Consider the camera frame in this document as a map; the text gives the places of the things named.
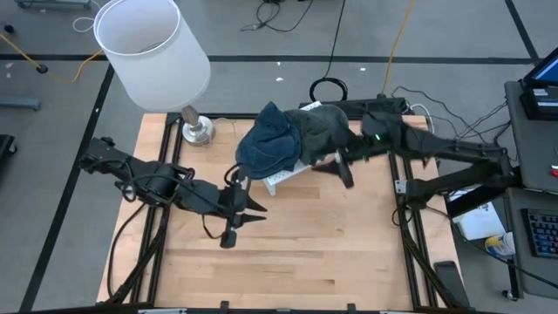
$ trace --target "white lampshade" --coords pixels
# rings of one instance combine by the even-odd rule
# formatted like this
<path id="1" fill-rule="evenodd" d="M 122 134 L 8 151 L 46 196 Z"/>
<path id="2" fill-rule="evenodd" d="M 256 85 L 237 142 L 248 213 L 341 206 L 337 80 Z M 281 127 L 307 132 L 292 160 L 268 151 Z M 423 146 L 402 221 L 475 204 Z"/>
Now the white lampshade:
<path id="1" fill-rule="evenodd" d="M 112 0 L 93 31 L 138 106 L 179 111 L 208 87 L 208 56 L 172 0 Z"/>

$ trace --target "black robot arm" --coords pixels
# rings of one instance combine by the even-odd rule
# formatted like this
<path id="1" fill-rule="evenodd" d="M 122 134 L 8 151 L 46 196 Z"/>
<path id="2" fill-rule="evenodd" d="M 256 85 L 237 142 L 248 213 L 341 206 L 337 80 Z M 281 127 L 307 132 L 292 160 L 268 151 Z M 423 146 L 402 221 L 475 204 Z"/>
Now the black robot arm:
<path id="1" fill-rule="evenodd" d="M 353 162 L 368 160 L 389 151 L 408 160 L 422 160 L 424 164 L 432 157 L 472 163 L 467 169 L 429 181 L 396 181 L 396 192 L 403 195 L 410 206 L 421 209 L 426 207 L 426 203 L 434 195 L 444 192 L 475 184 L 500 189 L 517 182 L 505 148 L 441 139 L 430 132 L 407 125 L 400 115 L 392 113 L 367 112 L 362 119 L 361 132 L 360 135 L 353 134 L 349 145 L 336 150 L 334 161 L 313 169 L 336 174 L 347 188 L 351 188 L 354 185 L 350 173 Z"/>
<path id="2" fill-rule="evenodd" d="M 236 229 L 246 222 L 257 222 L 265 217 L 245 213 L 246 208 L 266 212 L 263 206 L 248 195 L 251 180 L 246 170 L 239 167 L 232 173 L 223 189 L 204 180 L 194 179 L 192 168 L 179 167 L 158 161 L 142 161 L 119 151 L 109 138 L 92 139 L 79 166 L 92 174 L 112 174 L 119 179 L 114 185 L 128 201 L 138 198 L 147 205 L 162 207 L 170 204 L 199 215 L 212 215 L 227 221 L 221 235 L 221 247 L 232 248 Z"/>

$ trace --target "keyboard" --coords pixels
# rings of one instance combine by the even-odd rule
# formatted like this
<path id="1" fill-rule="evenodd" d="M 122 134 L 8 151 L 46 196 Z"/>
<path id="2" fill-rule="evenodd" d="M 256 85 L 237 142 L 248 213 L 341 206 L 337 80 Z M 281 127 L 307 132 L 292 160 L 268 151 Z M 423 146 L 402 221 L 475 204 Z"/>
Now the keyboard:
<path id="1" fill-rule="evenodd" d="M 558 258 L 558 211 L 524 208 L 521 213 L 533 256 Z"/>

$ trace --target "white paper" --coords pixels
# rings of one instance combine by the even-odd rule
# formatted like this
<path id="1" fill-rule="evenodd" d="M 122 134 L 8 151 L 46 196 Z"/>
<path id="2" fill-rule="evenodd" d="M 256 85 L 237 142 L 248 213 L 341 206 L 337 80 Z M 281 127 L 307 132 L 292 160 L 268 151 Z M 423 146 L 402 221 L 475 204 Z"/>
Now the white paper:
<path id="1" fill-rule="evenodd" d="M 450 200 L 458 199 L 471 190 L 461 190 L 450 196 Z M 483 204 L 453 219 L 467 240 L 484 239 L 506 233 L 504 226 L 491 202 Z"/>

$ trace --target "computer screen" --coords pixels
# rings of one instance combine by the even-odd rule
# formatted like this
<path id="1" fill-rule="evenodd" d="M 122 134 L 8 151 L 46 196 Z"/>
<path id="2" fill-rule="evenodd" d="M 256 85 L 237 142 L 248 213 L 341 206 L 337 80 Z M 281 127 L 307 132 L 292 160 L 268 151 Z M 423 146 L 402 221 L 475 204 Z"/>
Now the computer screen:
<path id="1" fill-rule="evenodd" d="M 558 83 L 558 56 L 547 63 L 547 66 L 540 69 L 533 76 L 533 79 Z"/>

